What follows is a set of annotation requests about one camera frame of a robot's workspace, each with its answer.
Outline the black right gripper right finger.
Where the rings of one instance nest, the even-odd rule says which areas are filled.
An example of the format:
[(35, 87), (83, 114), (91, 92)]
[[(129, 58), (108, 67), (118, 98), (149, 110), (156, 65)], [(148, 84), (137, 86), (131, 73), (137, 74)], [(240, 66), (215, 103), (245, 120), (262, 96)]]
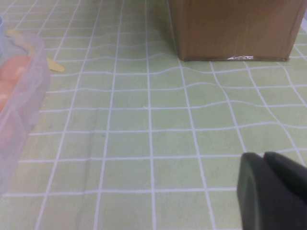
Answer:
[(264, 160), (293, 194), (307, 198), (307, 168), (276, 152), (265, 152)]

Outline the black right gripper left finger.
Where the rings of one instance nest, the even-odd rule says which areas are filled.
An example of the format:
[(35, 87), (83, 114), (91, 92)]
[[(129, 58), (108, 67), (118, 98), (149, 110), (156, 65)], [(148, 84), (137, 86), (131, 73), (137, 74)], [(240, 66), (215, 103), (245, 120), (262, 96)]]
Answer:
[(263, 158), (244, 153), (237, 182), (244, 230), (305, 230), (307, 199), (293, 194)]

